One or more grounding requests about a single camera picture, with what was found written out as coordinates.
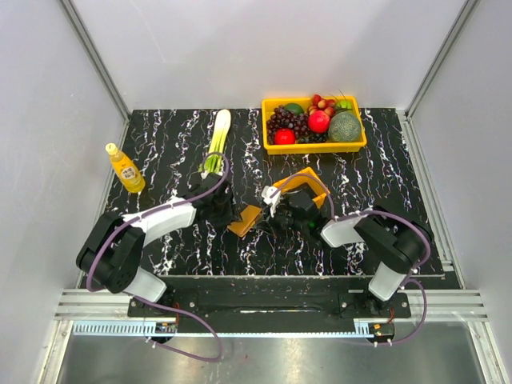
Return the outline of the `small yellow plastic bin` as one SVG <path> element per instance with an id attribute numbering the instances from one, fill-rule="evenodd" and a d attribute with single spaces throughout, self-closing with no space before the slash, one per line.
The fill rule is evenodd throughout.
<path id="1" fill-rule="evenodd" d="M 283 178 L 272 184 L 273 187 L 281 187 L 281 194 L 288 195 L 297 192 L 307 192 L 311 196 L 312 201 L 317 208 L 322 208 L 325 200 L 327 200 L 326 185 L 321 181 L 320 177 L 317 176 L 315 171 L 311 167 L 304 168 L 297 172 L 296 178 L 287 182 L 288 177 Z"/>

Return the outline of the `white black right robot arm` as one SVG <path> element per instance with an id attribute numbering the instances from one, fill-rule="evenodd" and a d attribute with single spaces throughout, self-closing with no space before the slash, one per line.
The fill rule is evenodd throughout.
<path id="1" fill-rule="evenodd" d="M 288 230 L 300 233 L 317 248 L 366 244 L 379 260 L 363 299 L 366 311 L 375 317 L 391 309 L 392 297 L 434 247 L 428 224 L 399 216 L 383 204 L 340 218 L 324 215 L 304 191 L 284 194 L 275 186 L 266 186 L 262 199 L 266 208 L 259 227 L 275 237 Z"/>

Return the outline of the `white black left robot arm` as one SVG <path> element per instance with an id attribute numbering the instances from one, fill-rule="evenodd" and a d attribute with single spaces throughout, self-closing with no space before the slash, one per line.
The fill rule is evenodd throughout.
<path id="1" fill-rule="evenodd" d="M 125 293 L 146 300 L 148 310 L 164 316 L 174 298 L 167 284 L 141 267 L 143 249 L 153 241 L 200 222 L 226 227 L 240 215 L 231 183 L 209 173 L 181 197 L 134 214 L 106 212 L 100 216 L 76 258 L 77 267 L 92 282 L 112 294 Z"/>

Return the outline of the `orange leather card holder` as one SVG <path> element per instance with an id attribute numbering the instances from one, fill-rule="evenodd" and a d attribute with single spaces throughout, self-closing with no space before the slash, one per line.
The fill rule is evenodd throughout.
<path id="1" fill-rule="evenodd" d="M 228 225 L 228 230 L 243 238 L 261 219 L 262 209 L 249 205 L 241 213 L 241 219 Z"/>

